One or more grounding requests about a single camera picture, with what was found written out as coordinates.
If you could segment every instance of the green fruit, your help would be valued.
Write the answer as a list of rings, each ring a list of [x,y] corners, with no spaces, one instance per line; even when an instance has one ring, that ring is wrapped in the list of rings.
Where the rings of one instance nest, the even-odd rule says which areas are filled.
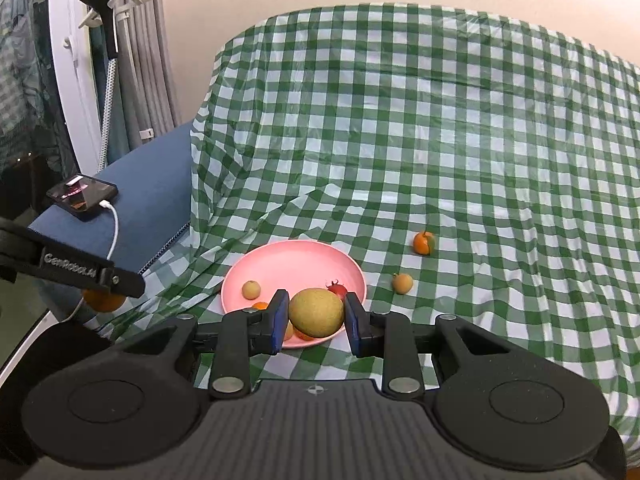
[[[289,320],[303,334],[329,337],[344,322],[344,305],[325,288],[306,288],[289,301]]]

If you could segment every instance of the smartphone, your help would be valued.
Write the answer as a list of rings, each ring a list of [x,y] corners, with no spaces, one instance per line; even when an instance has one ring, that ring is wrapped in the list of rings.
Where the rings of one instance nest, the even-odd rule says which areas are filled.
[[[118,188],[109,182],[77,174],[47,191],[47,196],[81,220],[89,220],[101,210],[101,200],[112,200]]]

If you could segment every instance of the white window frame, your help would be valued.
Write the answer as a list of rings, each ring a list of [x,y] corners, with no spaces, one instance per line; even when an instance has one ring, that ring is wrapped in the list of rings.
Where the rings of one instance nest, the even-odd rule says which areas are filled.
[[[89,29],[79,0],[48,0],[51,51],[58,93],[81,173],[94,175],[100,159],[100,115]]]

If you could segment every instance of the pink plate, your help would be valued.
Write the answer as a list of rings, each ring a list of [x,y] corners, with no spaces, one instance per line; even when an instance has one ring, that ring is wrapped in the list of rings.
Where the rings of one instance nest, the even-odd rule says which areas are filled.
[[[261,294],[255,300],[242,297],[244,282],[260,283]],[[350,256],[335,247],[313,240],[283,240],[258,247],[245,254],[229,270],[222,284],[222,310],[232,312],[257,301],[269,303],[276,290],[284,288],[289,297],[310,287],[325,287],[338,280],[348,291],[355,292],[364,303],[367,285],[364,275]],[[284,348],[303,348],[327,341],[344,330],[322,339],[305,341],[295,334],[284,342]]]

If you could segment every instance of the green and white checkered cloth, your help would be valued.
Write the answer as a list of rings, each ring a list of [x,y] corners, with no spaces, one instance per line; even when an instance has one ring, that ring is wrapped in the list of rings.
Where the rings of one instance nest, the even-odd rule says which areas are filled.
[[[216,57],[191,132],[191,231],[149,271],[141,306],[95,324],[116,337],[187,308],[219,319],[210,291],[248,250],[320,240],[360,264],[366,308],[455,313],[593,380],[637,465],[639,99],[628,62],[500,16],[270,18]],[[411,248],[424,228],[430,257]],[[398,271],[416,283],[406,296],[390,290]],[[254,379],[381,371],[344,334],[252,358]],[[436,385],[430,359],[424,380]]]

